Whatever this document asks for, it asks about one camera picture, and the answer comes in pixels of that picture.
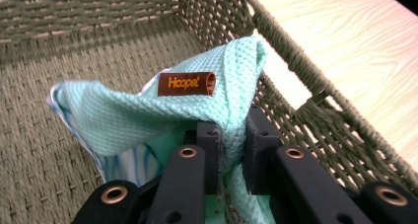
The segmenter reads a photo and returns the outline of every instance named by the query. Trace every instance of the folded cloth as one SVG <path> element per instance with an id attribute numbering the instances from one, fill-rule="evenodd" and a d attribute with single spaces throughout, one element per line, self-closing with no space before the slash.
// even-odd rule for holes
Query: folded cloth
<path id="1" fill-rule="evenodd" d="M 182 144 L 184 132 L 199 120 L 220 125 L 225 173 L 235 174 L 230 171 L 241 168 L 237 163 L 244 153 L 245 118 L 265 59 L 262 40 L 243 37 L 166 70 L 214 72 L 212 97 L 158 97 L 157 75 L 139 95 L 115 92 L 99 82 L 61 82 L 51 89 L 48 103 L 91 153 L 105 181 L 141 186 L 153 179 L 172 149 Z"/>

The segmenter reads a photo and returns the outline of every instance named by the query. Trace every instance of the woven basket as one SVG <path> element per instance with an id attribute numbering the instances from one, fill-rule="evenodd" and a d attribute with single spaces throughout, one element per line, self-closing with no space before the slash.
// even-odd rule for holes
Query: woven basket
<path id="1" fill-rule="evenodd" d="M 0 0 L 0 223 L 69 223 L 102 182 L 47 107 L 53 84 L 137 93 L 162 69 L 254 30 L 312 93 L 295 110 L 259 78 L 254 101 L 282 141 L 310 149 L 347 187 L 381 180 L 417 195 L 417 174 L 256 0 Z"/>

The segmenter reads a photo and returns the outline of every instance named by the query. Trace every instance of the light wood surface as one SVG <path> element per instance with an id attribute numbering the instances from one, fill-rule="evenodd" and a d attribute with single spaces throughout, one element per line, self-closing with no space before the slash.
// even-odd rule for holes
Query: light wood surface
<path id="1" fill-rule="evenodd" d="M 260 2 L 418 171 L 418 17 L 395 0 Z M 310 96 L 277 55 L 265 71 L 295 108 Z"/>

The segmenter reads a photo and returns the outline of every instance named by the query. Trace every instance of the teal fabric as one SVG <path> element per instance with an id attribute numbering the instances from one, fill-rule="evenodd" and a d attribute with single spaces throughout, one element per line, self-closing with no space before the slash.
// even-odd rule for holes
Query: teal fabric
<path id="1" fill-rule="evenodd" d="M 132 166 L 141 166 L 141 163 L 117 168 L 121 161 L 130 157 L 131 149 L 137 154 L 134 159 L 144 158 L 164 166 L 173 148 L 181 144 L 184 132 L 193 128 L 196 121 L 218 123 L 226 149 L 224 172 L 228 173 L 227 183 L 230 183 L 229 189 L 234 194 L 234 204 L 246 212 L 247 223 L 268 223 L 271 213 L 267 210 L 267 214 L 262 214 L 266 200 L 246 193 L 241 167 L 237 167 L 244 153 L 245 118 L 265 59 L 266 49 L 262 40 L 244 37 L 185 60 L 169 70 L 214 72 L 217 82 L 213 97 L 157 97 L 158 80 L 152 81 L 140 95 L 115 92 L 100 82 L 83 81 L 60 83 L 51 91 L 51 104 L 96 158 L 99 169 L 106 170 L 106 161 L 111 160 L 116 168 L 112 168 L 113 175 L 104 176 L 106 181 L 126 179 L 138 186 L 143 181 L 129 177 L 134 172 L 127 170 Z M 157 175 L 156 172 L 151 174 L 154 175 L 144 175 L 146 180 Z M 207 210 L 212 209 L 217 208 L 210 205 Z M 222 213 L 207 215 L 207 221 L 212 220 L 213 223 L 224 218 Z"/>

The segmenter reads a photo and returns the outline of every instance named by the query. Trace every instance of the fabric label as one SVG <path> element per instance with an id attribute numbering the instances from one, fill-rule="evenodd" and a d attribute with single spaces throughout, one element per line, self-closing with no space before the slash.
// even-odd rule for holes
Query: fabric label
<path id="1" fill-rule="evenodd" d="M 158 96 L 212 96 L 216 77 L 213 72 L 161 73 Z"/>

